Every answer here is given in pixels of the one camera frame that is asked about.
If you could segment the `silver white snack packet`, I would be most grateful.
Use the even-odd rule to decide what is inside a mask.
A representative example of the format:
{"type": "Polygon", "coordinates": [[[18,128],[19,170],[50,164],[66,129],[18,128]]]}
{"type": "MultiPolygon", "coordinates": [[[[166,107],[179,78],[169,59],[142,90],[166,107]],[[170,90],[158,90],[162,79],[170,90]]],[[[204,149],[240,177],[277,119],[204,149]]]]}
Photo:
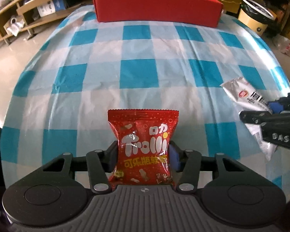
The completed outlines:
{"type": "MultiPolygon", "coordinates": [[[[234,102],[236,111],[240,114],[242,111],[265,112],[272,114],[268,102],[264,97],[244,78],[237,77],[220,85],[227,96],[234,102]]],[[[252,124],[245,124],[250,134],[257,141],[260,150],[265,155],[267,161],[270,161],[272,155],[277,149],[277,145],[263,141],[259,120],[253,120],[252,124]]]]}

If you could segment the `red Trolli gummy packet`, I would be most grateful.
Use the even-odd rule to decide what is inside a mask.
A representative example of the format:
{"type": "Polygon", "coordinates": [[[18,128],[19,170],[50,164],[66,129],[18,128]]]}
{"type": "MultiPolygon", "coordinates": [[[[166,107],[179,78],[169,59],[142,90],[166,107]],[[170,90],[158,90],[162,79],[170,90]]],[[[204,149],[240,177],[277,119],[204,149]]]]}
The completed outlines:
{"type": "Polygon", "coordinates": [[[157,185],[173,182],[169,143],[179,111],[110,109],[108,122],[118,141],[118,158],[109,177],[117,185],[157,185]]]}

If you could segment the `white plastic bag on floor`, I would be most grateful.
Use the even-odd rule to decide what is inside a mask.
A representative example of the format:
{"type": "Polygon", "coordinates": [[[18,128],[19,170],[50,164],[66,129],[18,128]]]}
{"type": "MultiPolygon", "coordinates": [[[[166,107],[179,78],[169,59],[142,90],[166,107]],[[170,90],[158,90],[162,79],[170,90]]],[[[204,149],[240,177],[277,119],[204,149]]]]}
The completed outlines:
{"type": "Polygon", "coordinates": [[[273,37],[272,42],[281,53],[290,57],[290,39],[277,34],[273,37]]]}

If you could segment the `blue white checkered tablecloth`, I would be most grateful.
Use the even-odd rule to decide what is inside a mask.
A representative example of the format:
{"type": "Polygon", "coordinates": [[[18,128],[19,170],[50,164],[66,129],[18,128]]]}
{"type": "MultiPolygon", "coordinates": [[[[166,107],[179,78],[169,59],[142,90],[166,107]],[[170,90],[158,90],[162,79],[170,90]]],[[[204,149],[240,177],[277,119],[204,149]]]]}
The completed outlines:
{"type": "Polygon", "coordinates": [[[222,83],[244,77],[267,101],[290,83],[267,44],[237,19],[216,28],[164,21],[100,23],[84,6],[56,28],[12,93],[0,151],[10,186],[58,155],[105,150],[115,108],[175,109],[184,149],[239,160],[290,198],[290,150],[270,161],[239,120],[222,83]]]}

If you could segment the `yellow trash bin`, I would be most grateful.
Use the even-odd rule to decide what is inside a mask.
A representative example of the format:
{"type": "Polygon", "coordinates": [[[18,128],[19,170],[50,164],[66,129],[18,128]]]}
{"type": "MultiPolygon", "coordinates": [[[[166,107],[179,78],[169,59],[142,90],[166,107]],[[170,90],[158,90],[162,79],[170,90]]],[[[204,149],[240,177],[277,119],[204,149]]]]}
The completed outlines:
{"type": "Polygon", "coordinates": [[[275,17],[264,6],[253,0],[241,0],[238,20],[262,36],[266,28],[275,22],[275,17]]]}

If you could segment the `red cardboard box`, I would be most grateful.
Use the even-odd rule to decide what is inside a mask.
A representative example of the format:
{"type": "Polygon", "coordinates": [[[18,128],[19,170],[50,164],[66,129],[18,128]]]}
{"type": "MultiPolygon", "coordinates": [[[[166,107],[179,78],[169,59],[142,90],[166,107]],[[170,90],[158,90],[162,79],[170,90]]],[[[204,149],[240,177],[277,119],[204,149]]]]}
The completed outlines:
{"type": "Polygon", "coordinates": [[[93,0],[99,22],[170,21],[217,27],[223,4],[218,0],[93,0]]]}

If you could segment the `blue white carton box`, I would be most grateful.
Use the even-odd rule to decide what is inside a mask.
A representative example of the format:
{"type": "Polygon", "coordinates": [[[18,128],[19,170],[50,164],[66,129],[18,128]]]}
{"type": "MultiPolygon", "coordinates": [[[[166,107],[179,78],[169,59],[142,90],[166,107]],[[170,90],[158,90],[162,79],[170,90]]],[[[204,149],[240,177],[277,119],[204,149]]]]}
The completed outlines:
{"type": "Polygon", "coordinates": [[[53,14],[55,12],[67,9],[65,0],[52,0],[37,7],[38,13],[41,17],[53,14]]]}

